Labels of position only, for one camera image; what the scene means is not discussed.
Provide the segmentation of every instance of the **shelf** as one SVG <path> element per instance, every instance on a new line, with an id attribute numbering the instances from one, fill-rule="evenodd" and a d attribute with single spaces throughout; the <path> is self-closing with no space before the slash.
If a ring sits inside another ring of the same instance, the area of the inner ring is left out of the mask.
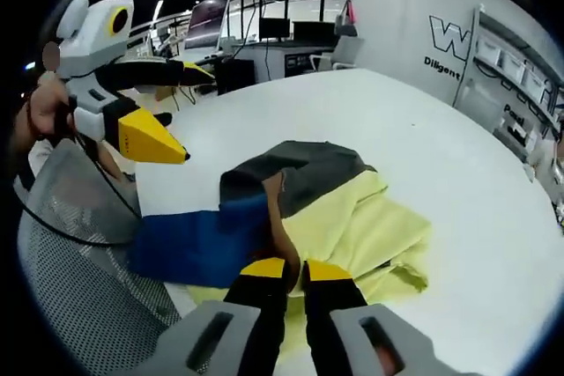
<path id="1" fill-rule="evenodd" d="M 489 70 L 492 70 L 493 72 L 495 72 L 496 74 L 498 74 L 501 78 L 509 81 L 511 83 L 511 85 L 513 85 L 524 97 L 527 98 L 527 100 L 529 101 L 529 103 L 531 105 L 533 105 L 538 111 L 539 114 L 544 118 L 541 119 L 542 122 L 550 125 L 552 127 L 552 129 L 555 129 L 556 131 L 560 131 L 560 128 L 558 127 L 556 120 L 554 119 L 553 116 L 551 116 L 548 112 L 545 111 L 544 107 L 539 104 L 537 102 L 537 100 L 535 98 L 533 98 L 528 92 L 527 90 L 521 85 L 521 83 L 517 82 L 514 78 L 512 78 L 511 76 L 507 75 L 502 68 L 500 68 L 497 65 L 492 65 L 491 63 L 489 63 L 488 61 L 482 59 L 479 56 L 474 56 L 474 62 L 479 62 L 481 64 L 483 64 L 484 66 L 486 66 Z"/>
<path id="2" fill-rule="evenodd" d="M 507 41 L 512 46 L 515 46 L 527 55 L 542 71 L 549 77 L 556 85 L 564 84 L 564 70 L 558 69 L 553 63 L 548 62 L 537 50 L 535 50 L 527 41 L 525 41 L 519 34 L 514 33 L 511 29 L 507 28 L 504 24 L 495 18 L 490 17 L 487 13 L 479 12 L 479 23 L 484 28 L 492 31 Z"/>

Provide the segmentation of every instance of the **white wall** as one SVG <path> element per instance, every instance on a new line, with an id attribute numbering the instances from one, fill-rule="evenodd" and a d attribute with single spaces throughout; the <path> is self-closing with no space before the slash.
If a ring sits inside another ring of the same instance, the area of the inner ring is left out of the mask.
<path id="1" fill-rule="evenodd" d="M 415 85 L 448 104 L 452 104 L 460 81 L 425 65 L 425 57 L 462 76 L 470 39 L 467 32 L 473 10 L 480 4 L 564 71 L 564 58 L 549 34 L 509 0 L 353 0 L 353 4 L 359 36 L 366 41 L 357 64 Z M 438 27 L 437 31 L 443 29 L 438 18 L 448 35 L 458 37 L 458 28 L 463 37 L 466 35 L 458 41 L 456 52 L 452 46 L 447 45 L 446 52 L 435 46 L 432 26 Z"/>

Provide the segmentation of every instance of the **blue cloth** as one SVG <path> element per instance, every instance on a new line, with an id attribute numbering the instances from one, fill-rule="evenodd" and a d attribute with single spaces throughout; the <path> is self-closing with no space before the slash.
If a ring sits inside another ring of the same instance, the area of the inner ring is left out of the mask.
<path id="1" fill-rule="evenodd" d="M 270 236 L 266 194 L 201 210 L 143 218 L 130 270 L 163 282 L 228 288 Z"/>

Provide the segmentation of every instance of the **white table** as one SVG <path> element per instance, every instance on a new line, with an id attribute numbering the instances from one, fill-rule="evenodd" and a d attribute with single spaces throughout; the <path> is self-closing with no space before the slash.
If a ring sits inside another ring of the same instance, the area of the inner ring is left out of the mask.
<path id="1" fill-rule="evenodd" d="M 491 134 L 412 86 L 368 70 L 308 74 L 182 110 L 170 130 L 192 159 L 137 165 L 144 215 L 216 210 L 219 176 L 284 140 L 356 150 L 387 195 L 433 223 L 428 290 L 386 306 L 459 371 L 508 374 L 558 305 L 564 239 L 545 191 Z M 181 313 L 193 306 L 172 294 Z M 315 374 L 307 352 L 291 361 L 277 374 Z"/>

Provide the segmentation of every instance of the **storage box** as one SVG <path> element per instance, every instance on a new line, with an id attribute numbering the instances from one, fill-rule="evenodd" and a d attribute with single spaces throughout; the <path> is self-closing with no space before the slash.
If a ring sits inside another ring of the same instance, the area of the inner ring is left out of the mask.
<path id="1" fill-rule="evenodd" d="M 478 38 L 476 56 L 483 59 L 492 66 L 497 66 L 500 60 L 501 48 L 485 37 Z"/>
<path id="2" fill-rule="evenodd" d="M 537 103 L 540 103 L 545 91 L 545 82 L 535 75 L 532 70 L 525 71 L 523 87 Z"/>
<path id="3" fill-rule="evenodd" d="M 501 68 L 503 73 L 508 77 L 514 79 L 518 84 L 523 81 L 523 73 L 525 72 L 525 65 L 519 59 L 514 57 L 508 52 L 501 54 Z"/>

